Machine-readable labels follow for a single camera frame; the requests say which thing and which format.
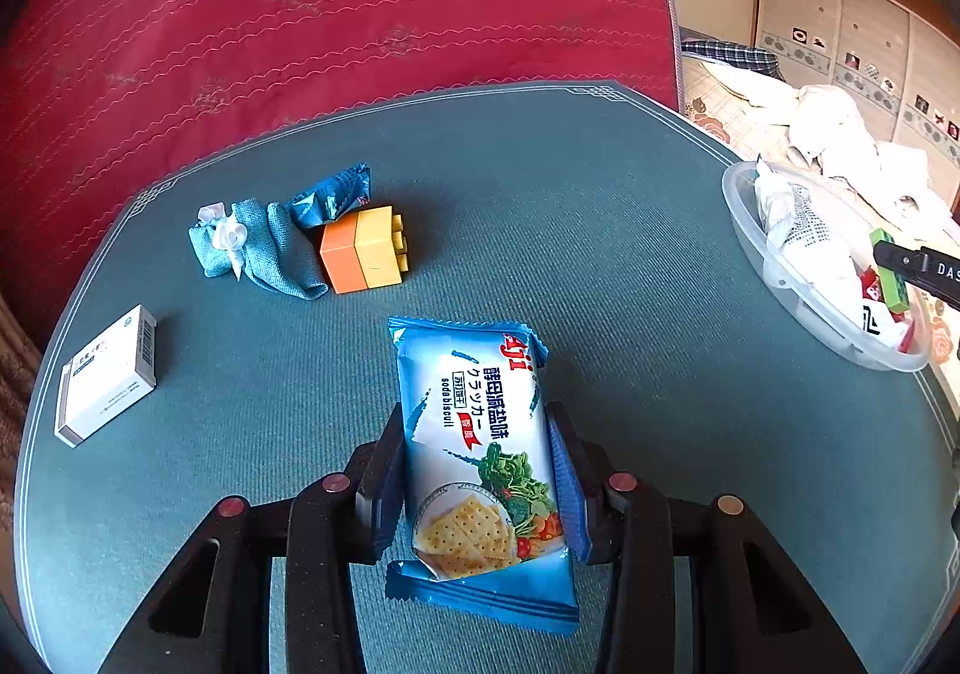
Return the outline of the red balloon glue packet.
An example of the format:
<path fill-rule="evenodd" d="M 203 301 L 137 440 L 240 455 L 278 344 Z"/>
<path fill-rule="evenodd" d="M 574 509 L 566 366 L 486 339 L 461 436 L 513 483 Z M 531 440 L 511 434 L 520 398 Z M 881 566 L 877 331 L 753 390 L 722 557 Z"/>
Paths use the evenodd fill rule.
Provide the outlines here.
<path fill-rule="evenodd" d="M 882 300 L 877 269 L 867 268 L 861 274 L 862 329 L 882 342 L 885 348 L 896 349 L 902 354 L 910 352 L 914 337 L 914 320 L 907 313 L 893 314 Z"/>

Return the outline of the blue cracker packet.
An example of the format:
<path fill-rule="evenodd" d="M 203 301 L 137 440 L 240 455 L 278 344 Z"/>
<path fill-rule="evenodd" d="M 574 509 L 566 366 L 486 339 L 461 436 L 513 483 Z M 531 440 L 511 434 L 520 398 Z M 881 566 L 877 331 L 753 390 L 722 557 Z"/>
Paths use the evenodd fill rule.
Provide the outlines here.
<path fill-rule="evenodd" d="M 539 632 L 579 625 L 539 372 L 516 321 L 394 316 L 409 560 L 386 593 Z"/>

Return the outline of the white plastic bag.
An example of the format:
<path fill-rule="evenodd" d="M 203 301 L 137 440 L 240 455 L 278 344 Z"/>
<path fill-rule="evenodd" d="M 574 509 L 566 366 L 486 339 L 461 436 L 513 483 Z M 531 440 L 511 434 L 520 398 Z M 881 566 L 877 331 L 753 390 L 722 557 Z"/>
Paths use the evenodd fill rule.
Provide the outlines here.
<path fill-rule="evenodd" d="M 900 348 L 908 326 L 873 307 L 862 292 L 839 214 L 831 199 L 763 160 L 754 185 L 757 212 L 766 235 L 763 279 L 777 289 L 805 284 L 862 332 L 887 348 Z"/>

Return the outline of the orange yellow toy brick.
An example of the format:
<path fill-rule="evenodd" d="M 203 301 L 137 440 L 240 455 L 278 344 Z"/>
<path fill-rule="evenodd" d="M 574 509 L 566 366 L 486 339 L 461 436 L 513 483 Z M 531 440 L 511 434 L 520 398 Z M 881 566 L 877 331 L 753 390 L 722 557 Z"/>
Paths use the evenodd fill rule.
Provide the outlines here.
<path fill-rule="evenodd" d="M 319 258 L 335 293 L 398 286 L 409 270 L 404 217 L 392 206 L 350 212 L 325 225 Z"/>

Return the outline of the blue cloth pouch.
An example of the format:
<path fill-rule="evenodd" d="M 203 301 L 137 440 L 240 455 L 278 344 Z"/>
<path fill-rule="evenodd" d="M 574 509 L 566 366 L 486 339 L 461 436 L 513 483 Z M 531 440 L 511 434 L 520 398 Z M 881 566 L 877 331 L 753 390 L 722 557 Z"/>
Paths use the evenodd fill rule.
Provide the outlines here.
<path fill-rule="evenodd" d="M 263 290 L 301 300 L 316 300 L 329 290 L 313 243 L 280 203 L 208 204 L 187 236 L 208 279 L 245 277 Z"/>

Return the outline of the small blue snack wrapper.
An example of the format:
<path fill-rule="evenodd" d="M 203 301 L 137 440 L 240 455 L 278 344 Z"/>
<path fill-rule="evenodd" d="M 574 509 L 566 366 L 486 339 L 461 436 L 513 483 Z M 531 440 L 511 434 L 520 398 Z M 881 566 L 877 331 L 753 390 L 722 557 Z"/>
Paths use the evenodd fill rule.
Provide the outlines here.
<path fill-rule="evenodd" d="M 342 219 L 348 212 L 366 208 L 370 201 L 370 167 L 356 164 L 322 178 L 291 197 L 286 209 L 300 229 L 311 230 Z"/>

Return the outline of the white medicine box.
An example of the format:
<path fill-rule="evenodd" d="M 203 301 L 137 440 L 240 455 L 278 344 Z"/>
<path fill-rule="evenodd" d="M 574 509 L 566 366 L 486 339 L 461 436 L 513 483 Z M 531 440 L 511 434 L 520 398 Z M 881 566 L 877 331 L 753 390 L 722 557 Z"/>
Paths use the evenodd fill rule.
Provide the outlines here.
<path fill-rule="evenodd" d="M 156 320 L 137 305 L 62 367 L 53 435 L 75 448 L 156 388 Z"/>

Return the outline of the green dotted toy brick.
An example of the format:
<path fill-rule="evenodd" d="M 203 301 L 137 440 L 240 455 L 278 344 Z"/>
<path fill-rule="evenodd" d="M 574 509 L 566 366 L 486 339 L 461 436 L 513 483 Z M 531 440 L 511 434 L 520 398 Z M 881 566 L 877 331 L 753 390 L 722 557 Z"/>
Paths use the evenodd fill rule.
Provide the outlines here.
<path fill-rule="evenodd" d="M 884 229 L 871 232 L 871 243 L 882 300 L 893 314 L 907 313 L 910 309 L 910 296 L 907 281 L 901 274 L 900 247 Z"/>

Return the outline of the clear plastic bowl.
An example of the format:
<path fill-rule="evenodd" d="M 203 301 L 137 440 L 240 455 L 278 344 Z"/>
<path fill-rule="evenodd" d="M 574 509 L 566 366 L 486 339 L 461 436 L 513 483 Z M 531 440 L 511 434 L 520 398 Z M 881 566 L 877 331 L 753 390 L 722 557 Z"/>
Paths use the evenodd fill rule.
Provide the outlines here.
<path fill-rule="evenodd" d="M 763 279 L 766 235 L 758 217 L 754 190 L 755 180 L 757 180 L 757 162 L 739 162 L 727 167 L 722 176 L 721 191 L 729 209 L 737 242 L 740 243 L 748 263 L 754 268 L 755 274 L 765 284 L 766 289 L 802 328 L 807 329 L 807 332 L 810 332 L 817 341 L 822 342 L 828 349 L 832 349 L 839 357 L 869 370 L 891 370 L 903 373 L 923 370 L 931 360 L 931 326 L 929 326 L 926 307 L 921 302 L 921 298 L 916 295 L 910 297 L 910 314 L 914 320 L 913 342 L 911 342 L 910 352 L 902 354 L 896 349 L 885 348 L 884 344 L 877 341 L 875 337 L 862 332 L 856 325 L 851 325 L 850 321 L 830 307 L 811 287 L 805 284 L 794 284 L 791 289 L 777 289 L 766 284 Z M 839 222 L 843 225 L 844 236 L 850 243 L 850 255 L 857 274 L 861 277 L 867 268 L 875 268 L 871 243 L 874 225 L 861 211 L 857 210 L 856 204 L 851 199 L 835 193 L 827 185 L 810 176 L 789 172 L 775 165 L 771 167 L 782 170 L 799 181 L 805 181 L 827 199 L 831 199 L 833 208 L 839 214 Z"/>

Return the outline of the white crumpled clothing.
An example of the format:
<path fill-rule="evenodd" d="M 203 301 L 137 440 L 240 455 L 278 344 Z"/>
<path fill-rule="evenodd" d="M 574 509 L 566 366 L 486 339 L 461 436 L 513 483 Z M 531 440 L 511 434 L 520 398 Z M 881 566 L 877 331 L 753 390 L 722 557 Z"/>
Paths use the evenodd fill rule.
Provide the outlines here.
<path fill-rule="evenodd" d="M 786 128 L 789 147 L 804 164 L 856 193 L 893 227 L 916 240 L 958 235 L 946 201 L 932 189 L 928 154 L 875 139 L 843 89 L 784 89 L 755 107 L 763 121 Z"/>

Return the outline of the plaid pillow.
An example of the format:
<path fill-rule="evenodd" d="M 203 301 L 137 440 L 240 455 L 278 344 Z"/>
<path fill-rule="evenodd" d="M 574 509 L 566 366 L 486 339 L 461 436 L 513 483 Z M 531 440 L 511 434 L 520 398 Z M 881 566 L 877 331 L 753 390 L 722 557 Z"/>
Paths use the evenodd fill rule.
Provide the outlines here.
<path fill-rule="evenodd" d="M 763 48 L 748 47 L 735 41 L 689 38 L 682 41 L 680 49 L 684 55 L 714 59 L 734 68 L 747 69 L 777 80 L 784 79 L 778 57 Z"/>

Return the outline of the floral bed quilt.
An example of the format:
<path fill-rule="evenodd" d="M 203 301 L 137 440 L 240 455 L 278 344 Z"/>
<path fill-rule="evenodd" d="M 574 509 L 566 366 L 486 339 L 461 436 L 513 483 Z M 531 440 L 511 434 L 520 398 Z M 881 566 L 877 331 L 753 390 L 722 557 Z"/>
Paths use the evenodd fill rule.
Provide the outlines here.
<path fill-rule="evenodd" d="M 896 245 L 908 250 L 928 247 L 958 258 L 957 248 L 940 245 L 944 240 L 957 240 L 958 235 L 940 232 L 928 240 L 911 238 L 875 214 L 846 186 L 823 178 L 817 170 L 802 162 L 802 158 L 789 147 L 786 128 L 763 121 L 760 110 L 755 107 L 757 100 L 794 87 L 782 80 L 697 56 L 682 59 L 682 71 L 683 113 L 692 123 L 732 149 L 739 158 L 737 164 L 763 160 L 789 172 L 810 176 L 835 193 L 851 199 L 857 210 L 874 225 L 874 230 L 889 232 Z M 931 326 L 931 360 L 924 369 L 934 370 L 949 390 L 955 390 L 958 387 L 958 310 L 947 307 L 942 300 L 918 287 L 908 287 L 908 295 L 921 298 Z"/>

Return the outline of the white sliding wardrobe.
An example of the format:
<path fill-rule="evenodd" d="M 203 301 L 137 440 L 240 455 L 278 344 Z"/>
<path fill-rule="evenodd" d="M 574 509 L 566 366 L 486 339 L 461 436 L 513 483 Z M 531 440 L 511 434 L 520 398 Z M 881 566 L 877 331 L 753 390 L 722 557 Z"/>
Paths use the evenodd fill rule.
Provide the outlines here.
<path fill-rule="evenodd" d="M 958 193 L 958 34 L 934 0 L 757 0 L 755 43 L 793 86 L 833 84 L 880 141 L 928 153 Z"/>

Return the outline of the beige patterned curtain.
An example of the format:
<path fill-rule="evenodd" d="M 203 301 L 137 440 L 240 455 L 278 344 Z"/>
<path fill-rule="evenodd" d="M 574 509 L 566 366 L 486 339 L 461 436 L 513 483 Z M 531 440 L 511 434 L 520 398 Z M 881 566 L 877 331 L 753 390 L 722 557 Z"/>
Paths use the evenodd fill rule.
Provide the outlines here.
<path fill-rule="evenodd" d="M 13 504 L 16 461 L 20 454 L 29 398 L 36 383 L 41 354 L 0 300 L 0 448 L 2 448 L 2 507 Z"/>

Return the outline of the red upright mattress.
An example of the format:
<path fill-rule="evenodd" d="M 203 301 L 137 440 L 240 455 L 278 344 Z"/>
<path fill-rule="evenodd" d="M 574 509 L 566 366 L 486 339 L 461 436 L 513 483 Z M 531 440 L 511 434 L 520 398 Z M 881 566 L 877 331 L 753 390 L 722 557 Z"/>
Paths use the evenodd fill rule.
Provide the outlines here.
<path fill-rule="evenodd" d="M 2 47 L 2 293 L 44 334 L 127 201 L 347 108 L 515 80 L 679 100 L 669 0 L 31 0 Z"/>

